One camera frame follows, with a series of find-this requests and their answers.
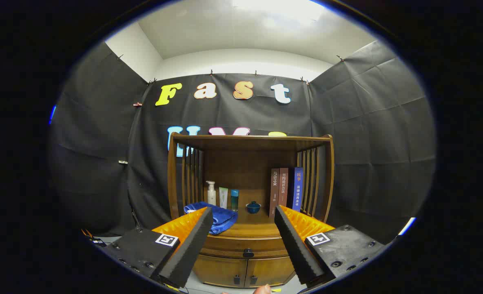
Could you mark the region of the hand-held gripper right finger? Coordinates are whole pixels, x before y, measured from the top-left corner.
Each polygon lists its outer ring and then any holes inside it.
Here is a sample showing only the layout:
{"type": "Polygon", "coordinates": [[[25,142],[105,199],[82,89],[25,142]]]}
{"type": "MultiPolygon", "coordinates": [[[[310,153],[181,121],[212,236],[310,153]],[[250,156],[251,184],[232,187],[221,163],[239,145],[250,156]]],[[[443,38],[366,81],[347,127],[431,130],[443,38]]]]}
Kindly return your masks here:
{"type": "Polygon", "coordinates": [[[283,205],[275,208],[275,224],[299,281],[308,288],[359,270],[385,248],[351,225],[332,227],[283,205]]]}

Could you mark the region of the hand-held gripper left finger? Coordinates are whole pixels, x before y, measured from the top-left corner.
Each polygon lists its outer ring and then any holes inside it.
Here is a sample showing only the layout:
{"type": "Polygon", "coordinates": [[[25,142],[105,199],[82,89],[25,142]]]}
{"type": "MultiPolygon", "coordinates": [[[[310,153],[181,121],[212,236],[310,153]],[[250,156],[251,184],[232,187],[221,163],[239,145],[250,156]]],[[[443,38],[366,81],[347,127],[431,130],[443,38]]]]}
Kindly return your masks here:
{"type": "Polygon", "coordinates": [[[182,288],[212,225],[213,211],[205,207],[155,229],[136,227],[105,246],[103,252],[137,275],[182,288]]]}

